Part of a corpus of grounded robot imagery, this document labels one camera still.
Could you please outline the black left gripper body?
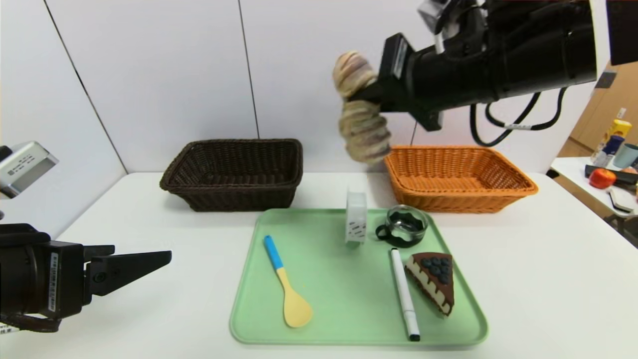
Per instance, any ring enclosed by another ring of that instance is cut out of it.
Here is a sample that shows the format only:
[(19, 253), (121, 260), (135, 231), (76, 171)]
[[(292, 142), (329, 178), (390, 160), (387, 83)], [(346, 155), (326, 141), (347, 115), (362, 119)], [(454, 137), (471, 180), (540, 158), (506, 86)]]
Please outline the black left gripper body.
[(1, 313), (61, 320), (83, 306), (80, 244), (49, 241), (1, 248)]

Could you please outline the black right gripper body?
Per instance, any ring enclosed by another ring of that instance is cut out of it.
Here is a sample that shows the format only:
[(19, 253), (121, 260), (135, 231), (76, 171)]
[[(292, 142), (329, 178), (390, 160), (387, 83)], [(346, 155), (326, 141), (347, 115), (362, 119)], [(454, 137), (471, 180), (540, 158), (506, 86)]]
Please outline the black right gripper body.
[(386, 40), (378, 78), (384, 112), (407, 112), (434, 132), (442, 129), (440, 112), (499, 98), (483, 32), (446, 39), (444, 47), (416, 51), (401, 33)]

